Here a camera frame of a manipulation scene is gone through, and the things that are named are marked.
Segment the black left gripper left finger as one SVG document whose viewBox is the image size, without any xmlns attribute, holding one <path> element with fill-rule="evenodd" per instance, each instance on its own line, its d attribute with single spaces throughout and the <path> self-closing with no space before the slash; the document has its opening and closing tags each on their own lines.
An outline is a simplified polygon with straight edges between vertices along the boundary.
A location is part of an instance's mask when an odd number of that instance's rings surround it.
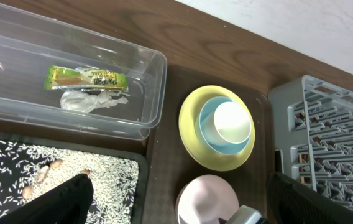
<svg viewBox="0 0 353 224">
<path fill-rule="evenodd" d="M 93 202 L 93 185 L 78 174 L 0 218 L 0 224 L 84 224 Z"/>
</svg>

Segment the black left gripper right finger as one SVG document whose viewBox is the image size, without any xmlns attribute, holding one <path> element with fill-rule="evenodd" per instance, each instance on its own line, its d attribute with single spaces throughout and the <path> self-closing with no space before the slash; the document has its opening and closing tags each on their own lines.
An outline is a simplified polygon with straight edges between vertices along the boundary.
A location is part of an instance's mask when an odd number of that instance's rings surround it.
<svg viewBox="0 0 353 224">
<path fill-rule="evenodd" d="M 280 172 L 268 178 L 267 198 L 277 223 L 353 224 L 353 211 Z"/>
</svg>

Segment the white rice bowl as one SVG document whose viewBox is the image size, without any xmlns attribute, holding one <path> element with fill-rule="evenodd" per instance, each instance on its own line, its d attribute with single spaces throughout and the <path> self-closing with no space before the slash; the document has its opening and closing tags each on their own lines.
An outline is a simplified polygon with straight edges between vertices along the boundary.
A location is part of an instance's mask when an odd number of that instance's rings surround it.
<svg viewBox="0 0 353 224">
<path fill-rule="evenodd" d="M 216 175 L 202 175 L 179 193 L 175 213 L 178 223 L 226 223 L 239 209 L 232 186 Z"/>
</svg>

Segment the white tissue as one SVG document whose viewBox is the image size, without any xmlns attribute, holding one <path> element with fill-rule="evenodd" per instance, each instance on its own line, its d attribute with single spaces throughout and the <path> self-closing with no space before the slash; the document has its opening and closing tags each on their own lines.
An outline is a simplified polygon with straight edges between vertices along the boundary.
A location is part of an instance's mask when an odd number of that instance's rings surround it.
<svg viewBox="0 0 353 224">
<path fill-rule="evenodd" d="M 122 91 L 104 90 L 90 95 L 82 91 L 66 91 L 60 99 L 62 109 L 90 113 L 95 109 L 110 108 L 118 104 L 127 104 L 129 94 Z"/>
</svg>

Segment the green yellow snack wrapper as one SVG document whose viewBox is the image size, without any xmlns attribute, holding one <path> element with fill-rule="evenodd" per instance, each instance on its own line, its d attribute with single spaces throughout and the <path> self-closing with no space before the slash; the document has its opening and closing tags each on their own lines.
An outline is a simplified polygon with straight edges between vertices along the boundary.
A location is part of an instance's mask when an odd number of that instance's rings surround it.
<svg viewBox="0 0 353 224">
<path fill-rule="evenodd" d="M 120 90 L 128 91 L 124 73 L 112 70 L 51 65 L 45 77 L 45 90 Z"/>
</svg>

